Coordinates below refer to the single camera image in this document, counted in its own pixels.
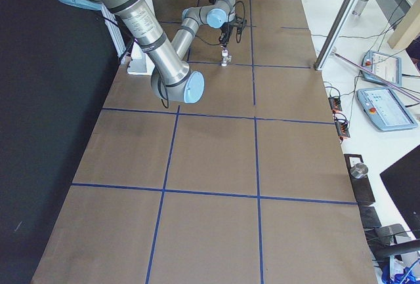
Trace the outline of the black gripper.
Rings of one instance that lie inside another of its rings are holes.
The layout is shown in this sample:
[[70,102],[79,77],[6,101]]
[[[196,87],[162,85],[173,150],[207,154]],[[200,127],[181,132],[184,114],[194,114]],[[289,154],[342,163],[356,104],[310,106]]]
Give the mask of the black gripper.
[[220,46],[223,48],[227,48],[230,40],[230,36],[232,35],[234,29],[234,25],[232,23],[224,23],[221,30],[220,35]]

